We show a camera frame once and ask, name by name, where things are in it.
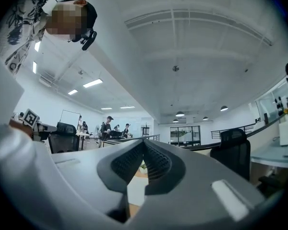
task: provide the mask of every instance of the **white desk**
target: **white desk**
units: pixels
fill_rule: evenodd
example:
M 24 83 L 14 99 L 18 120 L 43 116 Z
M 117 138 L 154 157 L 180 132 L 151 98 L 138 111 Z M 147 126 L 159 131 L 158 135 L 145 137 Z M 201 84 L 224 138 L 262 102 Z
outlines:
M 275 141 L 251 152 L 251 162 L 288 168 L 288 157 L 283 156 L 287 149 L 288 146 L 280 146 L 279 138 L 277 138 Z
M 82 137 L 90 136 L 90 134 L 86 134 L 86 133 L 82 133 L 82 132 L 77 132 L 76 135 L 79 136 L 80 139 L 81 139 L 81 136 Z M 82 138 L 81 150 L 83 150 L 83 142 L 84 142 L 84 138 Z

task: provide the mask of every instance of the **black mesh chair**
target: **black mesh chair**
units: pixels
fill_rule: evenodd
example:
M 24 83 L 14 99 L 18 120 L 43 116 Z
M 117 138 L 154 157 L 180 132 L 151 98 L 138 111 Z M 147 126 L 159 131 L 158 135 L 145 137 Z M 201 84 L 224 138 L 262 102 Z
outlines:
M 234 128 L 221 133 L 221 145 L 211 149 L 210 157 L 249 180 L 250 153 L 251 145 L 246 134 L 241 129 Z
M 49 137 L 51 153 L 78 151 L 79 137 L 76 133 L 75 126 L 58 122 L 57 131 L 52 132 Z

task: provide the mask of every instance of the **floral shirt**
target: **floral shirt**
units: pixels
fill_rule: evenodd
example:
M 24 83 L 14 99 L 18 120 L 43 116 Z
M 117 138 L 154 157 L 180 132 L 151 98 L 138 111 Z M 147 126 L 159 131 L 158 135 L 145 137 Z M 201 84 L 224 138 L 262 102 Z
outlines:
M 47 0 L 17 0 L 0 22 L 0 56 L 10 72 L 17 74 L 32 42 L 42 40 Z

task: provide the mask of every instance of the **headphones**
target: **headphones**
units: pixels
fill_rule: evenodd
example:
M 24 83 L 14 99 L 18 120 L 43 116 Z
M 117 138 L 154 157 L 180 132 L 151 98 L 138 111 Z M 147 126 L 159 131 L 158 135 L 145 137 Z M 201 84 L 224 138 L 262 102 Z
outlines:
M 93 29 L 90 30 L 89 36 L 87 35 L 81 35 L 83 40 L 80 42 L 83 44 L 82 50 L 87 50 L 89 46 L 95 41 L 97 36 L 97 32 L 95 32 Z

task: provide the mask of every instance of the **ceiling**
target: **ceiling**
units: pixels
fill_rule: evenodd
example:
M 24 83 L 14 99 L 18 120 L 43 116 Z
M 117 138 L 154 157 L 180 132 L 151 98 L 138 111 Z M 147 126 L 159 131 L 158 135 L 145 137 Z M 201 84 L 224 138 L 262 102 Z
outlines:
M 55 91 L 98 112 L 126 112 L 120 109 L 122 106 L 143 110 L 88 51 L 81 50 L 80 42 L 68 43 L 45 32 L 38 52 L 32 46 L 24 65 L 32 69 L 33 61 L 37 63 L 37 74 L 46 78 Z M 99 78 L 103 83 L 83 87 Z M 74 89 L 78 92 L 68 95 Z M 101 110 L 108 107 L 112 110 Z
M 259 64 L 282 56 L 275 45 L 283 28 L 267 0 L 115 1 L 151 72 L 161 123 L 177 111 L 214 119 L 221 106 L 254 100 L 285 75 Z

